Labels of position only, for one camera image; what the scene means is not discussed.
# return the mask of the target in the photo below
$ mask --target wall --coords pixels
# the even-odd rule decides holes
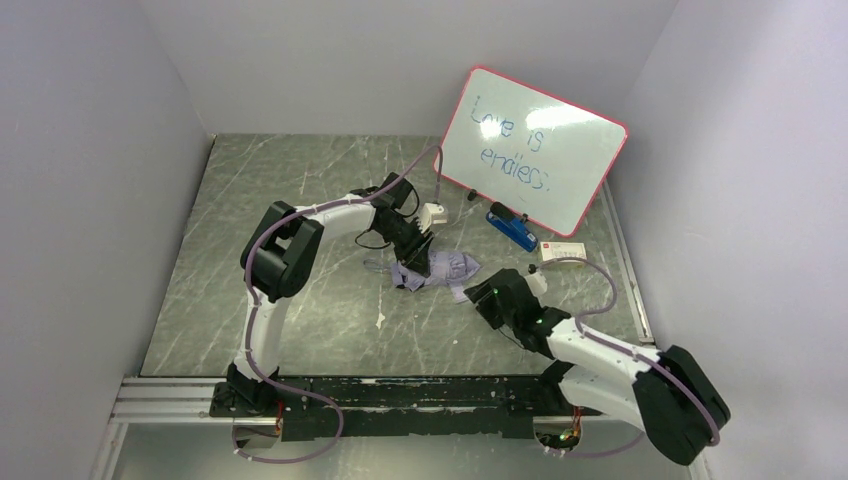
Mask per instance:
[[[133,425],[127,433],[115,480],[547,480],[552,478],[686,480],[676,465],[643,441],[627,453],[597,459],[560,458],[544,453],[534,440],[497,435],[453,435],[344,438],[320,458],[296,465],[259,465],[232,454],[229,427]],[[621,446],[636,435],[620,422],[585,424],[578,448],[601,452]],[[314,451],[315,442],[277,442],[251,453],[293,458]]]
[[[848,3],[681,0],[613,193],[663,345],[730,405],[716,478],[844,478]]]
[[[0,465],[88,478],[209,138],[131,0],[0,13]]]
[[[485,64],[615,113],[676,0],[142,0],[219,133],[442,135]]]

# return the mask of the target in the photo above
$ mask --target folded cloth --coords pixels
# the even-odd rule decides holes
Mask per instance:
[[[468,300],[462,293],[462,283],[473,277],[480,264],[462,252],[430,252],[430,276],[424,278],[398,262],[390,265],[392,283],[396,287],[408,288],[411,292],[425,285],[447,285],[457,303]]]

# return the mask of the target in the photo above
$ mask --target table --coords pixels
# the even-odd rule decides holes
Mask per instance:
[[[239,256],[267,207],[276,200],[311,205],[350,190],[379,185],[400,172],[437,137],[219,135],[209,158],[153,333],[142,375],[220,376],[241,342],[247,305]],[[409,175],[423,201],[436,175],[425,161]],[[538,263],[485,218],[489,202],[442,182],[448,225],[433,249],[461,250],[482,269],[476,285],[500,268]],[[553,234],[531,225],[540,241]],[[378,244],[371,233],[363,242]],[[607,268],[622,290],[618,304],[587,324],[622,340],[650,337],[626,248],[604,188],[573,241]],[[390,250],[356,246],[353,236],[326,245],[309,283],[289,309],[280,354],[282,374],[454,375],[539,373],[550,360],[493,331],[470,302],[456,304],[447,287],[415,293],[395,289],[388,275],[363,260],[393,260]],[[546,271],[543,305],[577,313],[605,303],[605,280],[589,268]]]

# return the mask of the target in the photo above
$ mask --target small white box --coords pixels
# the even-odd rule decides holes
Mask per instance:
[[[560,257],[579,257],[586,259],[586,247],[582,243],[568,242],[541,242],[539,251],[542,252],[542,261]],[[563,261],[561,263],[570,265],[583,264],[576,260]]]

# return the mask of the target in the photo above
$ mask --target purple hose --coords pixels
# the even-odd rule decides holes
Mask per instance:
[[[597,270],[601,275],[604,276],[604,278],[607,279],[607,281],[610,284],[610,288],[612,289],[612,298],[610,299],[610,301],[606,305],[604,305],[603,307],[597,308],[597,309],[589,309],[589,310],[586,310],[584,312],[580,312],[580,313],[578,313],[577,315],[574,316],[574,325],[577,327],[577,331],[579,331],[580,334],[584,335],[586,338],[588,338],[590,340],[594,340],[595,342],[600,343],[601,345],[609,347],[609,348],[611,348],[611,349],[613,349],[617,352],[623,353],[627,356],[634,356],[633,352],[631,352],[629,349],[622,347],[621,345],[618,345],[616,343],[610,342],[609,340],[601,338],[597,335],[594,335],[592,332],[587,332],[587,331],[584,330],[583,318],[585,318],[588,315],[597,315],[599,313],[605,313],[605,312],[612,310],[613,305],[615,305],[616,300],[618,300],[618,289],[615,288],[615,281],[613,281],[612,277],[610,276],[610,274],[606,270],[604,270],[603,268],[601,268],[600,266],[598,266],[594,262],[591,262],[589,260],[586,260],[585,258],[580,258],[580,257],[552,258],[550,260],[546,260],[546,261],[542,262],[541,264],[539,264],[539,268],[546,267],[546,266],[548,266],[548,265],[550,265],[554,262],[572,261],[572,260],[584,263],[584,264],[589,265],[590,267],[594,268],[595,270]],[[693,405],[695,405],[695,408],[698,409],[698,412],[704,417],[704,420],[706,420],[707,425],[710,427],[710,433],[712,435],[712,438],[710,439],[709,445],[710,446],[718,445],[719,441],[721,440],[721,437],[719,436],[718,425],[716,424],[712,415],[710,415],[710,412],[707,411],[707,407],[704,406],[703,402],[701,402],[701,400],[698,399],[698,397],[696,397],[695,394],[692,393],[692,391],[689,390],[689,388],[686,387],[686,385],[683,384],[683,382],[678,380],[677,377],[675,377],[674,375],[671,374],[671,372],[669,372],[668,370],[663,368],[662,365],[658,364],[657,362],[651,360],[650,358],[648,358],[648,357],[646,357],[646,356],[644,356],[640,353],[637,353],[635,355],[635,358],[639,361],[645,362],[648,365],[650,365],[651,368],[653,368],[654,370],[659,372],[669,382],[674,384],[675,387],[677,387],[681,392],[683,392],[683,395],[685,395],[686,398],[688,398],[689,401],[692,402]],[[610,450],[609,452],[573,454],[571,456],[575,456],[575,457],[581,456],[583,458],[598,458],[598,457],[603,457],[603,456],[608,456],[608,455],[614,455],[615,453],[623,452],[624,450],[636,445],[639,442],[639,440],[642,439],[643,436],[644,435],[640,435],[639,437],[636,437],[636,439],[634,439],[633,442],[625,445],[624,447],[619,447],[619,448],[616,448],[615,450]]]
[[[262,232],[262,235],[260,235],[259,238],[256,239],[256,242],[254,242],[253,246],[250,248],[250,253],[248,253],[247,260],[246,260],[245,265],[244,265],[244,279],[245,279],[245,284],[247,285],[247,292],[250,294],[251,298],[253,298],[253,305],[252,305],[252,308],[250,309],[250,315],[249,315],[248,320],[247,320],[247,328],[245,329],[245,333],[244,333],[244,350],[245,350],[245,357],[247,359],[247,364],[250,365],[250,369],[253,370],[253,373],[255,373],[259,378],[261,378],[262,381],[264,381],[264,382],[266,382],[270,385],[273,385],[275,388],[280,389],[280,390],[284,390],[284,391],[287,391],[287,392],[295,393],[295,394],[298,394],[298,395],[305,395],[307,397],[314,398],[316,400],[320,400],[320,401],[326,403],[327,405],[331,406],[339,416],[339,428],[338,428],[338,430],[336,430],[336,434],[333,436],[333,438],[330,439],[330,441],[326,445],[319,448],[318,450],[315,450],[314,452],[312,452],[308,455],[304,455],[302,457],[280,458],[280,459],[255,457],[253,455],[246,453],[244,450],[242,450],[241,448],[238,447],[238,443],[236,441],[236,431],[235,431],[235,428],[234,428],[233,432],[232,432],[232,440],[233,440],[234,453],[236,455],[238,455],[242,458],[246,458],[248,460],[251,460],[251,461],[254,461],[254,462],[260,462],[260,463],[272,463],[272,464],[282,465],[282,464],[305,462],[306,460],[310,460],[312,458],[315,458],[315,457],[321,455],[322,453],[326,452],[327,450],[333,448],[333,446],[336,444],[336,442],[339,441],[339,437],[341,437],[342,431],[344,430],[344,415],[342,414],[342,409],[339,408],[338,404],[336,402],[334,402],[331,398],[325,397],[324,395],[321,395],[319,393],[301,390],[299,388],[291,387],[291,386],[282,384],[280,382],[277,382],[275,380],[272,380],[267,375],[265,375],[263,372],[261,372],[259,370],[259,366],[256,365],[256,360],[253,358],[253,352],[250,349],[250,341],[253,337],[253,324],[256,321],[256,314],[259,311],[260,302],[259,302],[259,295],[257,295],[256,289],[253,287],[253,282],[251,281],[251,277],[252,277],[251,273],[253,271],[253,261],[254,261],[254,258],[256,258],[256,252],[259,250],[259,246],[262,245],[263,243],[265,243],[265,241],[271,235],[273,235],[274,232],[276,232],[280,227],[291,222],[292,220],[294,220],[296,218],[300,218],[304,215],[310,215],[310,214],[314,214],[314,213],[323,212],[324,210],[334,208],[334,207],[340,207],[342,205],[348,205],[348,204],[354,204],[355,205],[355,204],[362,204],[362,203],[370,203],[372,200],[374,200],[375,198],[379,197],[380,195],[386,193],[387,191],[391,190],[392,188],[395,187],[395,185],[400,183],[400,181],[409,174],[409,172],[412,170],[412,168],[415,167],[415,165],[422,158],[424,158],[424,156],[429,151],[433,150],[434,148],[437,149],[438,153],[439,153],[439,173],[438,174],[439,174],[439,177],[441,178],[442,162],[444,161],[444,153],[442,152],[441,146],[430,145],[429,147],[425,148],[421,153],[419,153],[418,156],[415,157],[415,160],[413,160],[412,163],[410,163],[409,166],[406,167],[406,169],[404,169],[403,172],[401,172],[401,174],[397,178],[395,178],[391,183],[389,183],[385,187],[377,190],[376,192],[372,193],[371,195],[369,195],[365,198],[358,198],[358,199],[351,200],[351,201],[348,201],[346,199],[333,200],[331,202],[327,202],[327,203],[323,203],[321,205],[318,205],[318,206],[316,206],[312,209],[299,210],[295,213],[292,213],[291,215],[284,217],[282,220],[279,220],[278,222],[276,222],[273,225],[271,225],[270,227],[268,227],[268,229],[265,230],[264,232]]]

